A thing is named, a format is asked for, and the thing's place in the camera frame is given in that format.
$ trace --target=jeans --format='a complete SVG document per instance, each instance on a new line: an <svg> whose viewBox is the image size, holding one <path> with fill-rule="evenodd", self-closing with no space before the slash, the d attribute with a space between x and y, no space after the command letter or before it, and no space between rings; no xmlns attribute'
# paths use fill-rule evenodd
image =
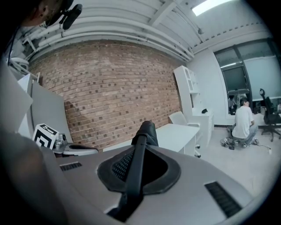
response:
<svg viewBox="0 0 281 225"><path fill-rule="evenodd" d="M250 126L250 128L249 128L250 133L249 133L248 137L246 137L245 139L234 137L234 139L237 141L243 142L246 145L249 145L251 143L252 139L254 138L254 136L256 135L256 133L258 132L258 129L259 129L259 127L255 123L254 125Z"/></svg>

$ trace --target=ceiling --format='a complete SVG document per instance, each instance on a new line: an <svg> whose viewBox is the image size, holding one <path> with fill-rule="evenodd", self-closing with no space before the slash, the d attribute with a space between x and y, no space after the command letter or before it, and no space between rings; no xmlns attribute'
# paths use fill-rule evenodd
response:
<svg viewBox="0 0 281 225"><path fill-rule="evenodd" d="M227 37L266 30L255 12L234 0L195 16L204 0L74 0L83 11L67 31L24 29L26 59L71 42L114 39L148 45L183 61Z"/></svg>

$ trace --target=black office chair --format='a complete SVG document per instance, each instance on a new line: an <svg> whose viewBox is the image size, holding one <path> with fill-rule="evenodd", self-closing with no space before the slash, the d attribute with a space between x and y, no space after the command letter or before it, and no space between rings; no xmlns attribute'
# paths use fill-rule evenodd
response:
<svg viewBox="0 0 281 225"><path fill-rule="evenodd" d="M265 115L264 115L263 120L264 120L264 122L267 126L263 129L262 135L265 132L270 132L271 135L272 135L271 142L273 142L273 133L278 134L279 139L281 139L281 134L278 131L275 130L275 128L277 128L276 124L281 123L281 117L279 116L279 114L273 114L274 113L274 107L272 107L270 98L264 97L264 95L265 95L264 89L261 88L259 90L259 94L263 97L263 101L264 101L265 107L266 107L266 111L265 111Z"/></svg>

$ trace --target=brick wall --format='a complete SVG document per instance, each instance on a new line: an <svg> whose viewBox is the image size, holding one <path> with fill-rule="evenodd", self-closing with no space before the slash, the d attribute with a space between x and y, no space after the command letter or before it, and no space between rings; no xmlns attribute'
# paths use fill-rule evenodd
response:
<svg viewBox="0 0 281 225"><path fill-rule="evenodd" d="M180 65L153 48L88 41L45 54L30 70L64 97L73 141L102 149L132 138L144 120L168 123L180 110L173 76Z"/></svg>

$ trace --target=white chair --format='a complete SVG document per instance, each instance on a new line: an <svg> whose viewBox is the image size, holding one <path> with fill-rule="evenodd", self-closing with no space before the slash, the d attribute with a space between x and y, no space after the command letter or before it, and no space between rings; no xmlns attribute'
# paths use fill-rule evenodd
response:
<svg viewBox="0 0 281 225"><path fill-rule="evenodd" d="M169 116L169 118L170 118L170 120L172 121L173 124L191 126L191 127L199 127L200 128L199 123L188 123L181 111L171 114ZM201 157L200 153L197 150L194 150L194 151L195 151L195 156L200 158Z"/></svg>

